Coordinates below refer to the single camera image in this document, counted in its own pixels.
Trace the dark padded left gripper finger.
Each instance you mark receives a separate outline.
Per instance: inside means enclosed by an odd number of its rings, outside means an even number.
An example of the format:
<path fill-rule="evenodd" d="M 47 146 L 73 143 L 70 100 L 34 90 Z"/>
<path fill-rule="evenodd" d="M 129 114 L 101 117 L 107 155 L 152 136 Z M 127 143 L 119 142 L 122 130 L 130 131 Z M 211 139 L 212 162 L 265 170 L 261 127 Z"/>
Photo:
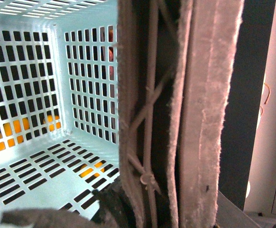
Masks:
<path fill-rule="evenodd" d="M 93 196 L 99 210 L 92 219 L 57 209 L 15 209 L 2 213 L 0 224 L 9 228 L 135 228 L 136 219 L 122 187 L 113 183 Z"/>

